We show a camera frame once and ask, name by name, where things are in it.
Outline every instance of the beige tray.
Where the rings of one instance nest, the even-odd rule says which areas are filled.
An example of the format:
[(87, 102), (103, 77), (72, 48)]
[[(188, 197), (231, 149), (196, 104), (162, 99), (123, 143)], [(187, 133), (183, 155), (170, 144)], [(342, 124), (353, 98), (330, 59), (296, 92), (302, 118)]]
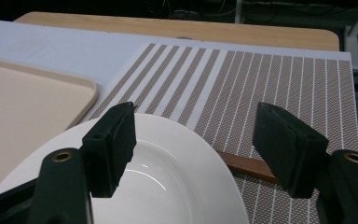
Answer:
[(0, 182), (34, 150), (77, 124), (96, 98), (89, 79), (0, 62)]

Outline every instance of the wooden edge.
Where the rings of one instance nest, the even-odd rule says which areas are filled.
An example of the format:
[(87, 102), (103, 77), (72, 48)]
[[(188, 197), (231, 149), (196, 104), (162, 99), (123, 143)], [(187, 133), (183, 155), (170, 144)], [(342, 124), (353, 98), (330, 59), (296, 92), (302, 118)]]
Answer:
[(14, 22), (133, 35), (186, 36), (231, 44), (339, 51), (336, 34), (309, 28), (47, 12), (30, 12)]
[(232, 172), (249, 175), (272, 184), (279, 184), (279, 180), (272, 174), (269, 166), (264, 161), (240, 157), (226, 152), (218, 151), (217, 153)]

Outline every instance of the dark background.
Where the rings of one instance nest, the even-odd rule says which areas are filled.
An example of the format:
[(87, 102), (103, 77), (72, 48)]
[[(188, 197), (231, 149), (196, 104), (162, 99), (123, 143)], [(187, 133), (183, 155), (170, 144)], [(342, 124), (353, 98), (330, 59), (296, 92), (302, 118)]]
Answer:
[[(338, 7), (358, 7), (358, 0), (279, 0), (299, 4), (327, 4)], [(177, 8), (202, 12), (223, 0), (0, 0), (0, 21), (14, 21), (31, 11), (75, 14), (128, 16), (142, 18), (169, 18), (170, 10)], [(235, 6), (236, 0), (226, 0), (226, 6)]]

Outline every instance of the cable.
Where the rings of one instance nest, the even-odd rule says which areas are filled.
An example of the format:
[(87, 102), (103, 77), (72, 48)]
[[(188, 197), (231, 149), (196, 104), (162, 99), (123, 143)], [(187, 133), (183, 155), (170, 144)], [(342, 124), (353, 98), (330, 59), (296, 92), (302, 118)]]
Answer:
[(236, 10), (236, 8), (234, 8), (234, 9), (228, 11), (228, 12), (221, 13), (221, 14), (212, 14), (212, 15), (204, 14), (203, 16), (205, 16), (205, 17), (220, 17), (220, 16), (226, 16), (226, 15), (228, 15), (228, 14), (234, 12), (235, 10)]

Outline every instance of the wooden table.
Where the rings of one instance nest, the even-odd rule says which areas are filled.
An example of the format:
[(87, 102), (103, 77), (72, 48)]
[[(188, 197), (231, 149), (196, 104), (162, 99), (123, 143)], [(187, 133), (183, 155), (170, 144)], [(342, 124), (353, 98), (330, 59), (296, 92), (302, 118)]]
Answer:
[(168, 21), (31, 12), (15, 20), (36, 25), (135, 35), (189, 37), (196, 40), (298, 49), (339, 50), (338, 37), (326, 30), (218, 23)]

